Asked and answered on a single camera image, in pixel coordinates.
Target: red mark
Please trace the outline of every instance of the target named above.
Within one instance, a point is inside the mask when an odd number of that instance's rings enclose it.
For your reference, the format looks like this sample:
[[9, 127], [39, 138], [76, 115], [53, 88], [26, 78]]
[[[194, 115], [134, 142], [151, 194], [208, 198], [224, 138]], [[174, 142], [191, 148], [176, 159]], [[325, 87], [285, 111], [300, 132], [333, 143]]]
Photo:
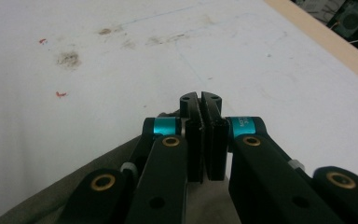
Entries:
[[61, 97], [66, 96], [66, 92], [64, 92], [64, 93], [59, 93], [59, 92], [56, 91], [56, 95], [57, 95], [58, 97], [60, 97], [60, 99], [61, 99]]
[[48, 42], [48, 41], [46, 40], [46, 38], [39, 40], [39, 44], [45, 44], [46, 42]]

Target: cyan band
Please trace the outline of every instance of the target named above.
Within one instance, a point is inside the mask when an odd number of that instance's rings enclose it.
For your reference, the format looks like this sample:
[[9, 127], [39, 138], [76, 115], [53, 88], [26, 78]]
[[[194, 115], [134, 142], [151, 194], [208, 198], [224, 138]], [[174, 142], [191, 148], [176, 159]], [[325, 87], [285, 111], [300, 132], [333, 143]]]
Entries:
[[255, 123], [251, 117], [229, 117], [234, 138], [245, 133], [255, 133]]
[[155, 118], [154, 134], [176, 134], [176, 118]]

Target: white table surface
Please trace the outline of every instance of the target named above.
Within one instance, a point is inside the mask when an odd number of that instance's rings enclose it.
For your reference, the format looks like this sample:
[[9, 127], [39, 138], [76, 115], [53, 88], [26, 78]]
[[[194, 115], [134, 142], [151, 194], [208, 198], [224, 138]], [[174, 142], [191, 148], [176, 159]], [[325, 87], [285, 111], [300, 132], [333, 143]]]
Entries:
[[358, 174], [358, 76], [264, 1], [0, 1], [0, 215], [192, 91]]

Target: white tabletop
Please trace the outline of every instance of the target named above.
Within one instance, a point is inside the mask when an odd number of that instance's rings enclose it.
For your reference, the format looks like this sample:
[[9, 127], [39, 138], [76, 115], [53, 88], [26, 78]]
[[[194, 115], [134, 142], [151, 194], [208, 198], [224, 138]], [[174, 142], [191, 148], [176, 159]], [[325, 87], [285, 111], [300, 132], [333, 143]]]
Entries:
[[0, 1], [0, 215], [192, 91], [358, 174], [358, 76], [264, 1]]

